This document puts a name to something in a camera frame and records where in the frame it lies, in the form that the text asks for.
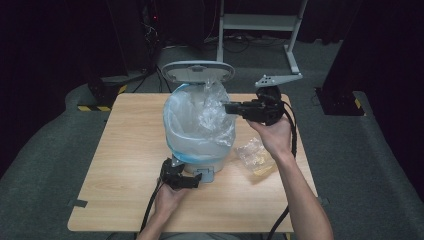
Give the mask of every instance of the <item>crumpled plastic wrapper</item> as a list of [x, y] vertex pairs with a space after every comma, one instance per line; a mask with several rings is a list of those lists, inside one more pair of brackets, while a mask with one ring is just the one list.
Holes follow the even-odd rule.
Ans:
[[253, 138], [245, 146], [234, 150], [244, 166], [257, 176], [264, 175], [275, 165], [260, 139]]

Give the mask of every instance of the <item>plastic bag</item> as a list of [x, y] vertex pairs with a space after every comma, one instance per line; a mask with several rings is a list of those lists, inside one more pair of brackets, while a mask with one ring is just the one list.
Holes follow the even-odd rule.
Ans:
[[265, 174], [275, 165], [271, 154], [257, 138], [253, 138], [245, 146], [236, 148], [235, 152], [244, 166], [257, 176]]
[[216, 79], [180, 86], [166, 101], [164, 125], [169, 148], [188, 163], [224, 159], [235, 139], [236, 116], [225, 113], [229, 96]]

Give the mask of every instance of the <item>right hand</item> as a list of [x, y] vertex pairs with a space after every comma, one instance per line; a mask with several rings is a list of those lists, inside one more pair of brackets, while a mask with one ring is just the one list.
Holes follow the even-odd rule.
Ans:
[[259, 133], [265, 149], [271, 154], [272, 158], [277, 159], [291, 154], [291, 126], [287, 117], [283, 116], [271, 126], [249, 120], [247, 120], [247, 123]]

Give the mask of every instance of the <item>black backdrop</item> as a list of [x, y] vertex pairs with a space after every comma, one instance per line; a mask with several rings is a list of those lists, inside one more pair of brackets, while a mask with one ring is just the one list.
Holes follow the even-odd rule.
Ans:
[[323, 85], [361, 90], [393, 154], [424, 200], [424, 11], [419, 0], [364, 1]]
[[[204, 7], [204, 36], [212, 27], [215, 1], [219, 6], [219, 0], [204, 0], [203, 4], [193, 5]], [[65, 110], [66, 94], [87, 83], [90, 77], [86, 71], [90, 68], [87, 67], [90, 59], [84, 55], [90, 51], [83, 51], [89, 44], [82, 45], [81, 39], [70, 29], [75, 26], [71, 5], [68, 5], [72, 2], [84, 1], [3, 0], [0, 3], [1, 176], [28, 139]], [[342, 39], [357, 2], [310, 0], [299, 40], [312, 42], [320, 38], [329, 43]], [[239, 0], [226, 1], [226, 4], [228, 12], [295, 14], [300, 0]], [[218, 32], [218, 21], [215, 18], [212, 36]], [[91, 67], [98, 72], [102, 70], [101, 66]]]

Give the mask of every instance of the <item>finger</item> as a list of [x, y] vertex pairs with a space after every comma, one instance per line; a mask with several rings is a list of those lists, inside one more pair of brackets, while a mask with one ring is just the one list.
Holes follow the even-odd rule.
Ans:
[[261, 129], [264, 127], [264, 125], [257, 123], [257, 122], [252, 122], [249, 120], [246, 120], [247, 123], [250, 125], [250, 127], [252, 127], [253, 129], [255, 129], [256, 131], [261, 131]]

